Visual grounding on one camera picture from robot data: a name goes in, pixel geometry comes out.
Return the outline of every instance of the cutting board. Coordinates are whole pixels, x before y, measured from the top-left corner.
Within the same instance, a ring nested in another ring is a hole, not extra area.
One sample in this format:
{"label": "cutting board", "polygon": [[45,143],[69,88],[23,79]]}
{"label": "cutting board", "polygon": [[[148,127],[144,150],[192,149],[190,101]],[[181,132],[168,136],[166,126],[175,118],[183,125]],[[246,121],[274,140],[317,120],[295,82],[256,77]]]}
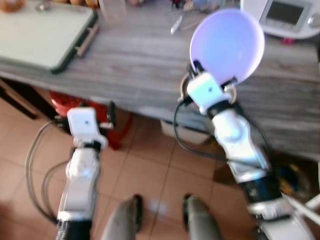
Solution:
{"label": "cutting board", "polygon": [[27,0],[12,13],[0,11],[0,61],[58,73],[62,71],[97,21],[94,10],[51,2],[45,11],[39,0]]}

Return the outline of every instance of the appliance display screen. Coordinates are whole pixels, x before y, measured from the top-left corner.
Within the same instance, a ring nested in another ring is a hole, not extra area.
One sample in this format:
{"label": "appliance display screen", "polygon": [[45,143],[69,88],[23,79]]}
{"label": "appliance display screen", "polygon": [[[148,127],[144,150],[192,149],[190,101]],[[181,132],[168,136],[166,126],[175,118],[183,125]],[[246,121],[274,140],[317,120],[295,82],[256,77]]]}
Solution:
{"label": "appliance display screen", "polygon": [[296,25],[303,10],[300,6],[273,1],[266,18]]}

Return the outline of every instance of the gray wood grain surface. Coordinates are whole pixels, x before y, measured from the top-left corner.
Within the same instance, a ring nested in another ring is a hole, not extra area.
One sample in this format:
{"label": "gray wood grain surface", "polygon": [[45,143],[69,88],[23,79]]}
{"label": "gray wood grain surface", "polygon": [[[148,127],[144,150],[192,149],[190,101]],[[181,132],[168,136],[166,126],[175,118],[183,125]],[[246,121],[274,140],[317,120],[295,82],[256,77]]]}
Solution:
{"label": "gray wood grain surface", "polygon": [[[125,20],[114,26],[100,17],[100,31],[85,57],[73,59],[58,75],[0,62],[0,77],[101,103],[113,100],[120,108],[171,120],[194,28],[171,36],[170,10],[167,0],[153,0],[128,6]],[[267,37],[261,64],[238,86],[238,96],[275,148],[319,158],[320,75],[314,46],[283,46]],[[179,121],[210,128],[205,117],[188,109]]]}

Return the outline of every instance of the red stool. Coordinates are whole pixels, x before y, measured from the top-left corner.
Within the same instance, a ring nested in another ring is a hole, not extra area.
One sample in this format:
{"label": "red stool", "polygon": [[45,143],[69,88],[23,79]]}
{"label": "red stool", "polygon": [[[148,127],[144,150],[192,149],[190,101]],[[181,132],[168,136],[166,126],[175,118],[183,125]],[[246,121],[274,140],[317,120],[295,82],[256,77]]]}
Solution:
{"label": "red stool", "polygon": [[[71,108],[75,108],[80,106],[81,103],[85,103],[89,107],[93,107],[96,111],[96,116],[99,122],[105,123],[107,122],[107,106],[103,104],[99,104],[90,100],[86,100],[79,97],[74,97],[70,95],[66,95],[59,92],[50,91],[51,101],[55,107],[56,112],[63,117],[67,116],[67,112]],[[126,136],[128,131],[130,130],[131,124],[133,121],[132,114],[129,115],[129,118],[121,130],[121,132],[116,133],[114,130],[109,130],[106,138],[108,139],[108,143],[110,147],[114,150],[119,149],[121,145],[121,140]]]}

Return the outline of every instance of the countertop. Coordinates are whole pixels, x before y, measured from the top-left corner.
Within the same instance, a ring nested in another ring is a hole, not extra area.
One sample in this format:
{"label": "countertop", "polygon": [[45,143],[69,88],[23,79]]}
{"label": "countertop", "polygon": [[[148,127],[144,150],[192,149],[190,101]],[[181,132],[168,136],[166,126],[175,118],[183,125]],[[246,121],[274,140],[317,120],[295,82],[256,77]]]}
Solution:
{"label": "countertop", "polygon": [[[195,28],[170,35],[167,0],[127,7],[125,20],[100,30],[84,58],[74,58],[57,75],[0,62],[0,78],[58,91],[101,103],[113,100],[122,109],[172,120],[180,81],[189,61]],[[319,158],[320,74],[315,46],[284,46],[266,37],[258,69],[238,86],[240,103],[265,131],[273,146]],[[208,129],[208,121],[190,110],[184,125]]]}

